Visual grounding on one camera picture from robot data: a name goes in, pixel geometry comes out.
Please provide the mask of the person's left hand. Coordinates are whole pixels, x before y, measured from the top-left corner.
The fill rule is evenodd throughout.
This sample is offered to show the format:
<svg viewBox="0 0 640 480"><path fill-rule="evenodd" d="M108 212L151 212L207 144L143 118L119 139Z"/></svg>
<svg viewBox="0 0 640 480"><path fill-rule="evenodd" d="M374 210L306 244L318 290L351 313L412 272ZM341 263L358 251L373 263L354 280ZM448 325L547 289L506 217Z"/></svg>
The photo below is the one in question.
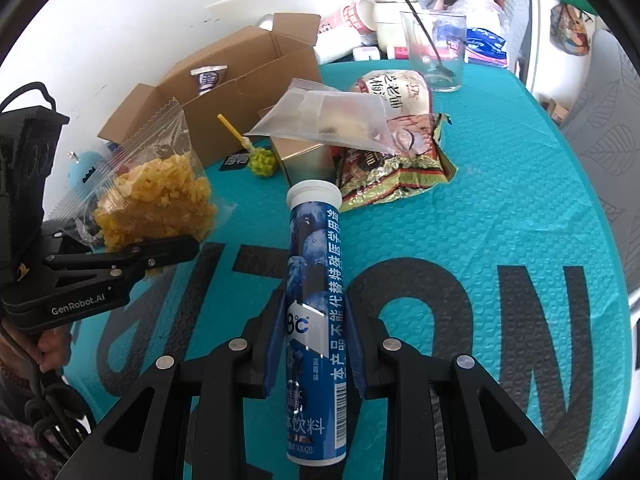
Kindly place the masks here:
<svg viewBox="0 0 640 480"><path fill-rule="evenodd" d="M46 330L40 335L37 342L33 342L29 336L22 334L8 320L3 320L1 326L39 365L43 373L47 373L49 370L57 370L70 362L72 335L70 334L69 325ZM21 378L28 377L29 362L4 337L1 337L1 362L16 376Z"/></svg>

